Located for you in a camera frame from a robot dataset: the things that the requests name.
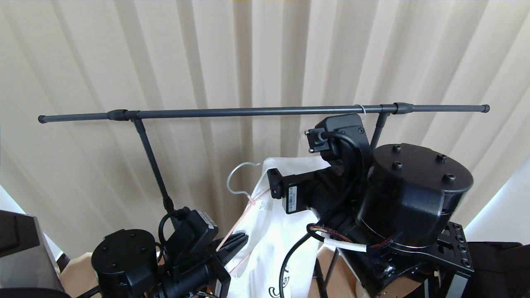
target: beige curtain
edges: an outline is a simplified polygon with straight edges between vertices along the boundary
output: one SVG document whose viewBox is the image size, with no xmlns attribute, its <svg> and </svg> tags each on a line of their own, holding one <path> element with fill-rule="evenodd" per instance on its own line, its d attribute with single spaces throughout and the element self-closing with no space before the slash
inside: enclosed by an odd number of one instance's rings
<svg viewBox="0 0 530 298">
<path fill-rule="evenodd" d="M 134 126 L 42 125 L 113 109 L 483 104 L 491 112 L 390 116 L 380 144 L 457 159 L 475 184 L 466 225 L 530 150 L 530 2 L 2 1 L 1 185 L 70 256 L 118 229 L 155 232 L 160 193 Z M 177 207 L 222 232 L 245 204 L 243 161 L 303 156 L 323 116 L 146 120 Z M 371 136 L 375 115 L 364 122 Z M 245 168 L 233 188 L 251 190 Z"/>
</svg>

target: black motor housing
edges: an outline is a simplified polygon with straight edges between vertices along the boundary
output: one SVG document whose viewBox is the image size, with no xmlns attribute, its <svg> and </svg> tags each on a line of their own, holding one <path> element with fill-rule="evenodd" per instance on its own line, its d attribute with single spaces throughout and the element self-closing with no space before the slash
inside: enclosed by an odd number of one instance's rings
<svg viewBox="0 0 530 298">
<path fill-rule="evenodd" d="M 373 152 L 356 222 L 379 239 L 426 247 L 436 242 L 472 185 L 469 170 L 443 154 L 411 144 L 383 145 Z"/>
</svg>

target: white cable sleeve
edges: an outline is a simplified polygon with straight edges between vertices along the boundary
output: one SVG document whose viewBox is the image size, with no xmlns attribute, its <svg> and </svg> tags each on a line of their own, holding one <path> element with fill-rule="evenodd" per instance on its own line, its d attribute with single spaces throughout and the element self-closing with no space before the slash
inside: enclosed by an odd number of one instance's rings
<svg viewBox="0 0 530 298">
<path fill-rule="evenodd" d="M 334 246 L 334 247 L 344 248 L 347 250 L 366 252 L 366 245 L 364 244 L 350 243 L 346 241 L 338 241 L 338 240 L 329 239 L 329 238 L 324 238 L 324 243 Z"/>
</svg>

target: metal hook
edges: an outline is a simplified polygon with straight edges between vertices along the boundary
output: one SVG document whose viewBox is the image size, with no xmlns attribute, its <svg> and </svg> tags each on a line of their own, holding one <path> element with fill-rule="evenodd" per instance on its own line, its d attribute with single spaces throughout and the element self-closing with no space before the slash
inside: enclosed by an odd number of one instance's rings
<svg viewBox="0 0 530 298">
<path fill-rule="evenodd" d="M 258 166 L 258 165 L 261 165 L 261 163 L 253 163 L 253 162 L 243 162 L 243 163 L 240 163 L 238 166 L 236 166 L 232 172 L 230 172 L 230 174 L 228 174 L 228 178 L 226 178 L 226 188 L 228 188 L 228 191 L 230 191 L 231 193 L 235 194 L 235 195 L 239 195 L 239 194 L 245 194 L 247 197 L 250 197 L 249 193 L 244 191 L 244 190 L 240 190 L 240 191 L 233 191 L 231 188 L 230 188 L 230 180 L 232 179 L 232 175 L 235 173 L 235 171 L 237 171 L 240 167 L 244 166 L 244 165 L 251 165 L 251 166 Z"/>
<path fill-rule="evenodd" d="M 361 118 L 361 120 L 364 120 L 364 118 L 366 117 L 366 109 L 363 107 L 362 104 L 356 104 L 356 106 L 360 106 L 361 109 L 363 109 L 363 113 L 364 113 L 364 115 L 363 115 L 363 117 Z"/>
</svg>

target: curtain fold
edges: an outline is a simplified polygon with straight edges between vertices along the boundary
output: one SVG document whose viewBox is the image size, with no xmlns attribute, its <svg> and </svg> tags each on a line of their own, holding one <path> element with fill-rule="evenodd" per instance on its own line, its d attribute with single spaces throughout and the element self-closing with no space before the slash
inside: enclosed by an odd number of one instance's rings
<svg viewBox="0 0 530 298">
<path fill-rule="evenodd" d="M 390 116 L 380 144 L 412 143 L 468 167 L 467 225 L 530 152 L 530 2 L 2 1 L 0 183 L 69 256 L 107 234 L 155 233 L 162 200 L 134 126 L 42 125 L 113 109 L 489 104 Z M 176 207 L 226 232 L 246 198 L 243 161 L 307 156 L 325 116 L 145 120 Z M 376 115 L 364 123 L 371 137 Z M 259 171 L 242 168 L 233 189 Z"/>
</svg>

